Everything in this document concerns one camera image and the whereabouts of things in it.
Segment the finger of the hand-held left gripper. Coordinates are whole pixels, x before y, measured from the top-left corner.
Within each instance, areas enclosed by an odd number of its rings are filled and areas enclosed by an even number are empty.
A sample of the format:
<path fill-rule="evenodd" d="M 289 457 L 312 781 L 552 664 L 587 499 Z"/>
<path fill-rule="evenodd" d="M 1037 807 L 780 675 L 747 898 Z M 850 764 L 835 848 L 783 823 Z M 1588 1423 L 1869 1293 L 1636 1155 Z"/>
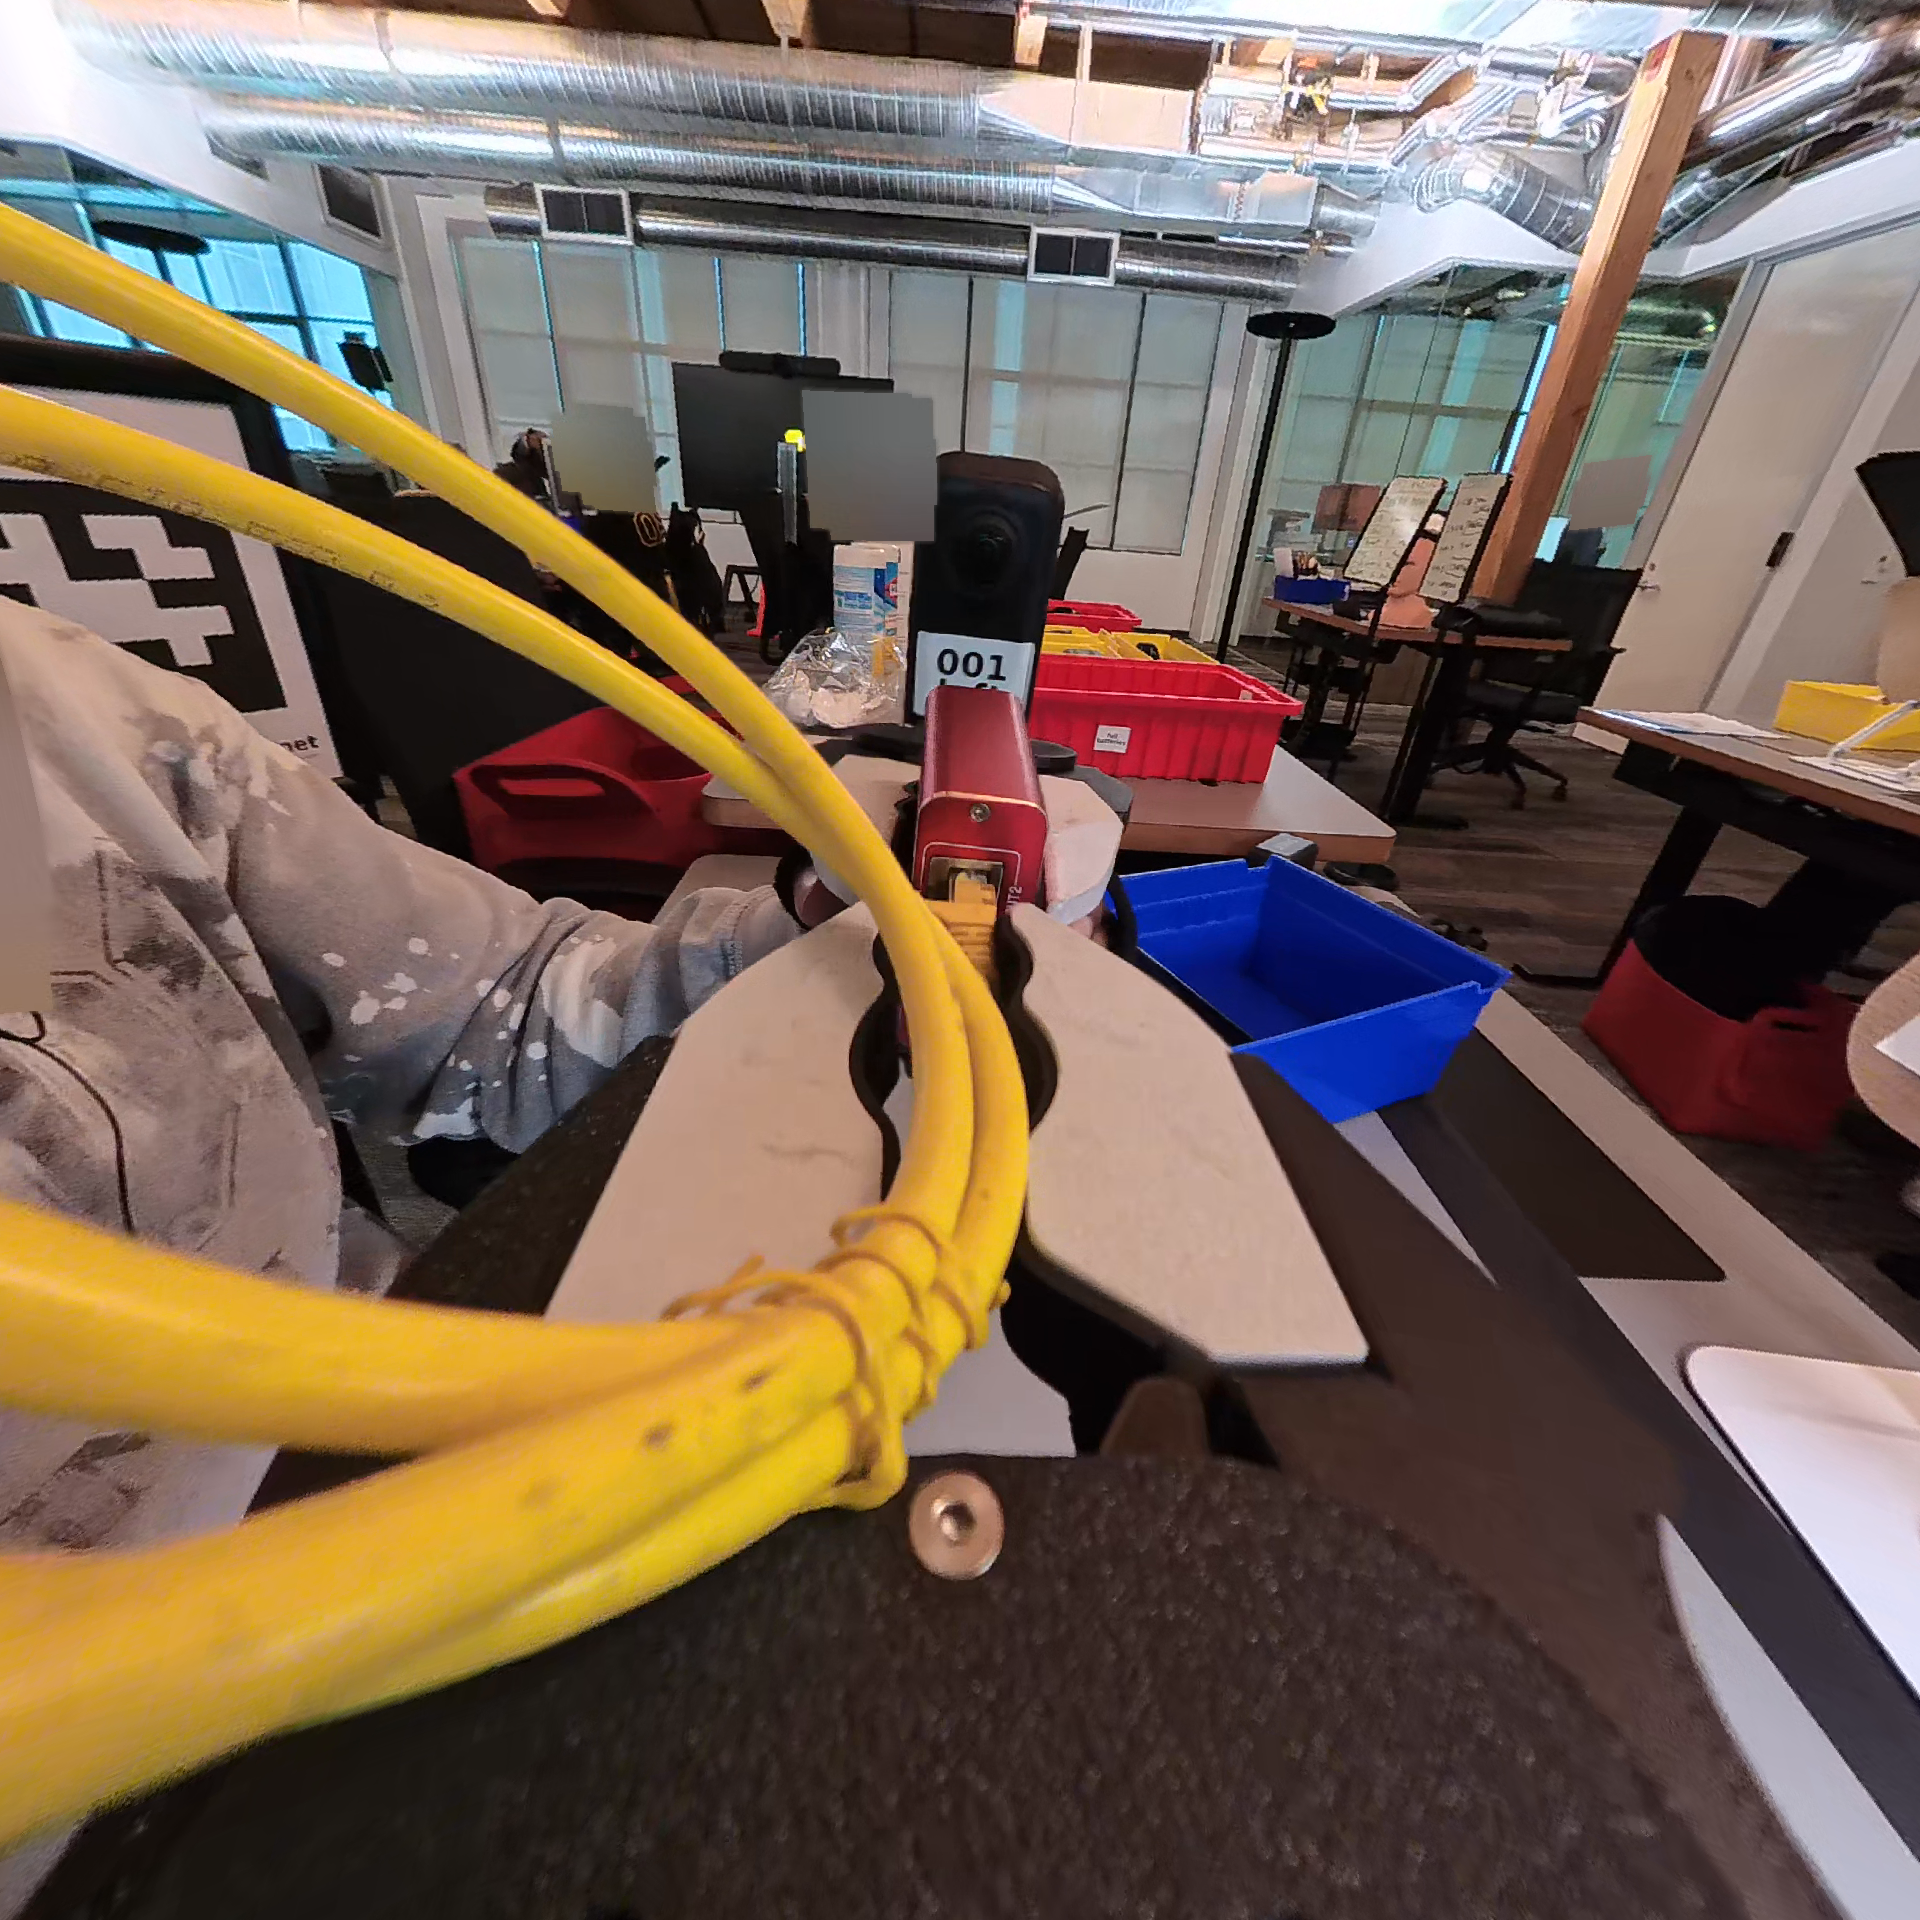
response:
<path fill-rule="evenodd" d="M 1043 904 L 1059 926 L 1090 923 L 1104 904 L 1125 823 L 1108 800 L 1077 777 L 1043 777 Z"/>
<path fill-rule="evenodd" d="M 876 827 L 896 871 L 911 879 L 918 766 L 892 755 L 843 755 L 828 772 Z"/>

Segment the red metal ethernet port box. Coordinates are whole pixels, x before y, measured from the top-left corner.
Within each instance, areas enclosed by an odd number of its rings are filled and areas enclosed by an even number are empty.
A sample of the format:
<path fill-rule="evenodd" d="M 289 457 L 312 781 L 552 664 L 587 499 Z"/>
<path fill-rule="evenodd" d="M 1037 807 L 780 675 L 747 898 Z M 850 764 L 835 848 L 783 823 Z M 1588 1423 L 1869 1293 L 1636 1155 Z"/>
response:
<path fill-rule="evenodd" d="M 1044 905 L 1048 809 L 1026 711 L 1008 693 L 941 684 L 924 704 L 918 781 L 902 796 L 902 864 L 924 900 L 965 879 L 999 911 Z"/>

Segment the blue plastic bin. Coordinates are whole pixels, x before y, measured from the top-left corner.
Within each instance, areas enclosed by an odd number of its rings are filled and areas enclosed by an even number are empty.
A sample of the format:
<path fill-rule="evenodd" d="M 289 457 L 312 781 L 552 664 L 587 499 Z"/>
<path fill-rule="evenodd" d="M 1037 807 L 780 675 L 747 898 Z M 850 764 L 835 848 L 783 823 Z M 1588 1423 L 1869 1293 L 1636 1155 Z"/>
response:
<path fill-rule="evenodd" d="M 1356 890 L 1268 859 L 1118 879 L 1138 967 L 1327 1121 L 1434 1091 L 1507 972 Z"/>

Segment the person's left forearm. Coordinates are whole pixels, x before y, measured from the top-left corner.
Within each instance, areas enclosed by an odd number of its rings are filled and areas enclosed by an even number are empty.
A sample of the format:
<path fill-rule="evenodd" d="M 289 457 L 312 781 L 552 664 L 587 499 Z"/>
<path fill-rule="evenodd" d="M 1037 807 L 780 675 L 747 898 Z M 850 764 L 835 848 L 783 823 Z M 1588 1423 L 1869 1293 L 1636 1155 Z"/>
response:
<path fill-rule="evenodd" d="M 312 973 L 325 1106 L 401 1143 L 511 1155 L 802 932 L 773 887 L 703 887 L 631 923 L 394 835 L 348 905 Z"/>

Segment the clear plastic bag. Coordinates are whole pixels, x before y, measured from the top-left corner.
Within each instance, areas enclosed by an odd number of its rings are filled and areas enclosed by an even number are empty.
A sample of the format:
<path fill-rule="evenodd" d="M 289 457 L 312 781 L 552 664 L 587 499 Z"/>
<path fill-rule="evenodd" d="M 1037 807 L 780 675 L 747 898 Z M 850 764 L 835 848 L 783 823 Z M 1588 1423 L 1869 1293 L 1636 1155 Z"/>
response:
<path fill-rule="evenodd" d="M 762 684 L 766 701 L 803 734 L 850 734 L 906 716 L 906 655 L 887 632 L 814 630 Z"/>

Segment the large red plastic bin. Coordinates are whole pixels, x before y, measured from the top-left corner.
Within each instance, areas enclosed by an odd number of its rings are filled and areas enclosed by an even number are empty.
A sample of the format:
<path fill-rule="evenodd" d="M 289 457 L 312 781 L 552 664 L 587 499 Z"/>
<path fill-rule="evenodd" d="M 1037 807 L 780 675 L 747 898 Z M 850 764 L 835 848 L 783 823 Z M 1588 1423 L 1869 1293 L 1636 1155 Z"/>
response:
<path fill-rule="evenodd" d="M 1261 783 L 1301 711 L 1279 688 L 1215 659 L 1044 655 L 1029 734 L 1126 783 Z"/>

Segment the tan office table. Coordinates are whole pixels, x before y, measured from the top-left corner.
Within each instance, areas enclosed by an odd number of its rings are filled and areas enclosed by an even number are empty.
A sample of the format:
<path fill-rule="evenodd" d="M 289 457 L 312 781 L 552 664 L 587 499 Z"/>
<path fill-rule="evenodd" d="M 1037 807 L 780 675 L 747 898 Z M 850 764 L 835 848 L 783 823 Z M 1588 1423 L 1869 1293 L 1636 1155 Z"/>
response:
<path fill-rule="evenodd" d="M 770 833 L 773 822 L 710 777 L 699 796 L 709 827 Z M 1268 835 L 1298 835 L 1319 845 L 1319 859 L 1389 868 L 1394 830 L 1322 781 L 1285 749 L 1275 749 L 1261 783 L 1131 783 L 1120 850 L 1138 856 L 1244 859 Z"/>

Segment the black floor lamp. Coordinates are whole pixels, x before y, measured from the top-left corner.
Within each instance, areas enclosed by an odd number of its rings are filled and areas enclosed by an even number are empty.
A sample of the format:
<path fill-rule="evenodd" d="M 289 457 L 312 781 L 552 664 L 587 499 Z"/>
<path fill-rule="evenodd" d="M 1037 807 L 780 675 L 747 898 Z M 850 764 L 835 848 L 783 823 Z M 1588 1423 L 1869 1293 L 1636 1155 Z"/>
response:
<path fill-rule="evenodd" d="M 1227 662 L 1238 636 L 1238 599 L 1248 577 L 1248 562 L 1253 552 L 1253 533 L 1261 514 L 1261 492 L 1265 484 L 1265 467 L 1271 461 L 1271 444 L 1279 426 L 1283 395 L 1291 376 L 1291 362 L 1297 347 L 1308 342 L 1327 340 L 1334 329 L 1331 314 L 1301 312 L 1301 310 L 1271 310 L 1248 318 L 1248 336 L 1265 347 L 1265 385 L 1259 415 L 1259 431 L 1250 439 L 1248 477 L 1238 489 L 1237 511 L 1237 539 L 1230 547 L 1230 565 L 1226 588 L 1220 596 L 1220 617 L 1215 625 L 1215 659 Z"/>

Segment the whiteboard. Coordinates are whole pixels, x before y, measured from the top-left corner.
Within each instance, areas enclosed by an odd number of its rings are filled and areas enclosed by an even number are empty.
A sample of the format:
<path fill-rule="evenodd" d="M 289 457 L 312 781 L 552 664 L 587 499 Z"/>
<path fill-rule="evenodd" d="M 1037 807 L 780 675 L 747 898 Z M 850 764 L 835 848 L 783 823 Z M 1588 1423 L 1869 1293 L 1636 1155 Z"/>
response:
<path fill-rule="evenodd" d="M 1447 480 L 1430 474 L 1394 477 L 1379 492 L 1346 558 L 1343 580 L 1347 596 L 1384 595 L 1394 582 L 1445 492 Z"/>
<path fill-rule="evenodd" d="M 1499 522 L 1507 489 L 1509 474 L 1466 474 L 1456 484 L 1419 588 L 1430 611 L 1453 608 L 1466 599 L 1484 545 Z"/>

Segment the person's grey splattered hoodie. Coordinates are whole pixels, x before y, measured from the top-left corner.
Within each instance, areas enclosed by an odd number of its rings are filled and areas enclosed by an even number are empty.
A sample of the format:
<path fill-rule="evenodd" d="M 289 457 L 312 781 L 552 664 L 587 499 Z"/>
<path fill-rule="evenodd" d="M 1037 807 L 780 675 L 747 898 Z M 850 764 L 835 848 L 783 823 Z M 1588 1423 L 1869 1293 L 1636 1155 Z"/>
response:
<path fill-rule="evenodd" d="M 3 1195 L 342 1287 L 312 973 L 394 833 L 204 684 L 52 612 L 3 604 L 3 678 L 52 894 L 52 1008 L 3 1014 Z"/>

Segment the white flat board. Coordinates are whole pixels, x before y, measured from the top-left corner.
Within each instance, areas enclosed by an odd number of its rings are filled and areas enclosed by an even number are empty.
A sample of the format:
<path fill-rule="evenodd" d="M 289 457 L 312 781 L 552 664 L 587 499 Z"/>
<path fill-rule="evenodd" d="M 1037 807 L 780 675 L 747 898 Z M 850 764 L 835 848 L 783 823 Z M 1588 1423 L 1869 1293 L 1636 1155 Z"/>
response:
<path fill-rule="evenodd" d="M 1918 1370 L 1702 1345 L 1684 1381 L 1918 1691 Z"/>

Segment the black legged wooden desk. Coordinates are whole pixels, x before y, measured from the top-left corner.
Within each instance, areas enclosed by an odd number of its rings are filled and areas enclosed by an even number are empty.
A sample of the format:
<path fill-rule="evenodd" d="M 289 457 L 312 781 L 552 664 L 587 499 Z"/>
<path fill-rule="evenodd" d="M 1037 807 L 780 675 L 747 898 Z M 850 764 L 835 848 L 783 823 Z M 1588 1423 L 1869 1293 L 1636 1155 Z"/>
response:
<path fill-rule="evenodd" d="M 1584 710 L 1579 723 L 1618 746 L 1613 781 L 1674 819 L 1595 969 L 1532 972 L 1533 986 L 1596 991 L 1644 917 L 1689 893 L 1722 830 L 1866 890 L 1885 919 L 1918 900 L 1918 802 L 1847 777 L 1840 761 L 1793 755 L 1799 735 L 1666 734 L 1607 710 Z"/>

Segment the white door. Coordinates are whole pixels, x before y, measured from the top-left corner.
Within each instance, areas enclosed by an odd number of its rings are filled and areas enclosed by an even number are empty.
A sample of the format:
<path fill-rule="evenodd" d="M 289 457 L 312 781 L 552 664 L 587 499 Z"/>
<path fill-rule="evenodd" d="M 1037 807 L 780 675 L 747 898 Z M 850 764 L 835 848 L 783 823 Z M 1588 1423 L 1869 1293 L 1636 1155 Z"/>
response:
<path fill-rule="evenodd" d="M 1793 681 L 1875 684 L 1907 567 L 1856 467 L 1918 450 L 1918 221 L 1744 265 L 1628 565 L 1603 701 L 1769 723 Z"/>

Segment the silver ventilation duct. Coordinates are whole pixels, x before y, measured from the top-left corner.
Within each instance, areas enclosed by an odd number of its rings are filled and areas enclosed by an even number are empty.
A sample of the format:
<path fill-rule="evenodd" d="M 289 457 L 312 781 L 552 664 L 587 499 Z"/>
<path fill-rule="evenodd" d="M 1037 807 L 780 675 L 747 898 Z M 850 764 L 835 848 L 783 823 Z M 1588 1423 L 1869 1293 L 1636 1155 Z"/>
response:
<path fill-rule="evenodd" d="M 1298 258 L 1220 240 L 1108 236 L 1070 228 L 967 225 L 836 209 L 721 206 L 624 190 L 490 187 L 494 238 L 573 240 L 694 255 L 817 260 L 861 268 L 1112 287 L 1285 307 Z"/>
<path fill-rule="evenodd" d="M 1032 154 L 1194 154 L 1194 91 L 951 60 L 688 41 L 333 4 L 54 4 L 121 80 L 226 102 L 881 137 Z"/>
<path fill-rule="evenodd" d="M 783 206 L 918 209 L 1032 225 L 1294 236 L 1313 228 L 1322 197 L 1308 176 L 1198 158 L 1086 164 L 888 154 L 843 141 L 776 145 L 705 127 L 628 131 L 404 108 L 214 102 L 199 127 L 210 154 L 229 164 L 310 162 L 394 178 L 676 190 Z"/>

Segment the wooden post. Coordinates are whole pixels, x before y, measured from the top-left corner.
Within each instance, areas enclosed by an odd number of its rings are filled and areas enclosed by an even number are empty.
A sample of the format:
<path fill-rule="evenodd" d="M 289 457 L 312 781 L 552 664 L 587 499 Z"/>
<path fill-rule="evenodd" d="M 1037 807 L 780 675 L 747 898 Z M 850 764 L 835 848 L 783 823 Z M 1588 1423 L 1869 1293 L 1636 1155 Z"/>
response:
<path fill-rule="evenodd" d="M 1512 604 L 1587 436 L 1599 377 L 1714 80 L 1722 35 L 1674 34 L 1642 63 L 1475 596 Z"/>

